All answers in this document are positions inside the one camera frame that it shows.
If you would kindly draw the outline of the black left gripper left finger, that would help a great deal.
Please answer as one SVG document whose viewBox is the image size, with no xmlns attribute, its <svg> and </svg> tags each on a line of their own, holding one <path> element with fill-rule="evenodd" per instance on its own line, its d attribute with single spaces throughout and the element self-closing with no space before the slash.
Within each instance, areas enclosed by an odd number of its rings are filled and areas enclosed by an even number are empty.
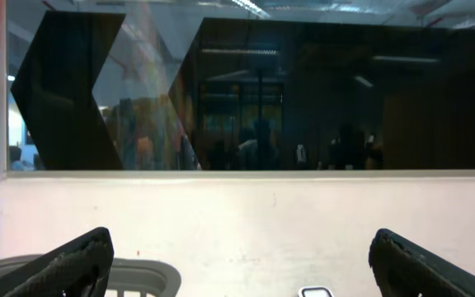
<svg viewBox="0 0 475 297">
<path fill-rule="evenodd" d="M 98 297 L 114 259 L 111 235 L 95 228 L 43 255 L 0 260 L 0 297 Z"/>
</svg>

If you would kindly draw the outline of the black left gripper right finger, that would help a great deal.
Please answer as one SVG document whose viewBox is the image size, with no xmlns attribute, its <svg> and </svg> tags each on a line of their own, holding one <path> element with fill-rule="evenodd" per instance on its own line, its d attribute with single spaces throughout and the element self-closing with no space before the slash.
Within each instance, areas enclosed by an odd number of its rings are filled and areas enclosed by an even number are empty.
<svg viewBox="0 0 475 297">
<path fill-rule="evenodd" d="M 475 276 L 389 229 L 379 229 L 369 266 L 383 297 L 475 297 Z"/>
</svg>

